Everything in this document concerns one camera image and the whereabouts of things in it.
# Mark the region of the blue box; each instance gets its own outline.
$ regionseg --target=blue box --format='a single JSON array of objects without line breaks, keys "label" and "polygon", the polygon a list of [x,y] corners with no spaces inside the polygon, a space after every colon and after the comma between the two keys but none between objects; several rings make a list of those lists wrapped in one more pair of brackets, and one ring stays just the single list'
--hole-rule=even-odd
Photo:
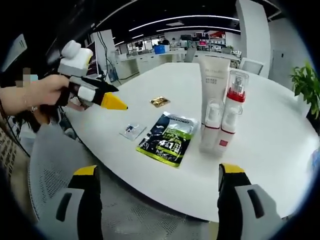
[{"label": "blue box", "polygon": [[154,53],[155,54],[164,54],[166,52],[164,45],[157,45],[154,46]]}]

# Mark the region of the white round table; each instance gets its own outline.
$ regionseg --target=white round table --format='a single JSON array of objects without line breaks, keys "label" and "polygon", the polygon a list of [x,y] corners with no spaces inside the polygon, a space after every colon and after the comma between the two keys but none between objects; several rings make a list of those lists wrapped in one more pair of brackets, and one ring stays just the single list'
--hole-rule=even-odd
[{"label": "white round table", "polygon": [[[285,217],[299,206],[310,183],[310,157],[319,138],[297,108],[294,93],[249,73],[249,86],[238,128],[222,158],[199,151],[198,129],[179,168],[156,161],[136,147],[164,111],[201,119],[201,74],[197,63],[166,63],[120,86],[116,93],[127,111],[94,105],[67,116],[86,146],[117,176],[149,198],[181,213],[218,222],[220,163],[243,168]],[[149,101],[164,96],[160,108]],[[129,123],[146,130],[134,141],[119,134]]]}]

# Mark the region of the red cap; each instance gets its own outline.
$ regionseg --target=red cap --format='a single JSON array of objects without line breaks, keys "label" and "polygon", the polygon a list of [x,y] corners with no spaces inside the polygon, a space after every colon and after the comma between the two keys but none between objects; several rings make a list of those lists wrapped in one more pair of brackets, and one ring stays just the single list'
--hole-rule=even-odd
[{"label": "red cap", "polygon": [[246,100],[246,92],[245,91],[243,93],[235,92],[235,91],[232,91],[230,87],[228,93],[226,94],[226,97],[236,102],[244,103]]}]

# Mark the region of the black and green package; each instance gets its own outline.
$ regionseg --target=black and green package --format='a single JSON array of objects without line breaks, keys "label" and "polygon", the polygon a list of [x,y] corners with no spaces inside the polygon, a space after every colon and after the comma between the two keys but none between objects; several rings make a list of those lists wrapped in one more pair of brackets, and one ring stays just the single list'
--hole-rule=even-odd
[{"label": "black and green package", "polygon": [[170,166],[179,167],[197,124],[195,119],[164,112],[136,150]]}]

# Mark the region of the human hand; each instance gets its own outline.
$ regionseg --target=human hand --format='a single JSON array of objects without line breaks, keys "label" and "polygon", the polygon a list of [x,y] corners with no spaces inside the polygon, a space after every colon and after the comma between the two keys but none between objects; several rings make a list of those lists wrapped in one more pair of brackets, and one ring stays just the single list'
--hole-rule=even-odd
[{"label": "human hand", "polygon": [[[28,107],[55,105],[61,95],[61,89],[69,86],[69,79],[63,75],[50,75],[44,79],[33,81],[26,87]],[[78,111],[84,108],[69,101],[68,107]]]}]

